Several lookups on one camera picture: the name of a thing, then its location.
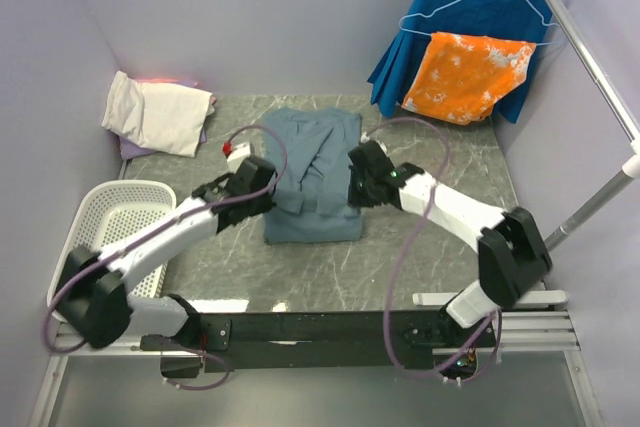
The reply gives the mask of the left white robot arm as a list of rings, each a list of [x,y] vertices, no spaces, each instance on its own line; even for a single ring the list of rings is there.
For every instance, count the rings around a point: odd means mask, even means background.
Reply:
[[[133,290],[157,267],[182,251],[249,217],[268,212],[274,165],[256,155],[233,172],[195,189],[155,223],[100,250],[70,250],[51,305],[94,349],[127,332],[163,336],[176,348],[200,347],[205,336],[200,313],[178,295],[136,297]]]

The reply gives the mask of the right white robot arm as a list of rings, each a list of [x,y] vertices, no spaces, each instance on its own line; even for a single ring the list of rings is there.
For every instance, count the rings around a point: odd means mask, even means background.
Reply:
[[[552,260],[533,215],[510,211],[468,197],[437,181],[422,168],[394,165],[373,140],[349,152],[349,203],[354,207],[392,205],[453,234],[478,256],[478,279],[441,309],[439,334],[460,346],[474,324],[492,311],[509,309],[552,269]]]

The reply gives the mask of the grey-blue t shirt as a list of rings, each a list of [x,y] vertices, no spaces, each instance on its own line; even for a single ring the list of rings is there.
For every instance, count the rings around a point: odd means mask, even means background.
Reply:
[[[283,107],[263,115],[287,151],[285,173],[264,215],[264,240],[277,243],[352,242],[362,236],[360,210],[348,203],[348,152],[359,144],[361,116],[330,107]]]

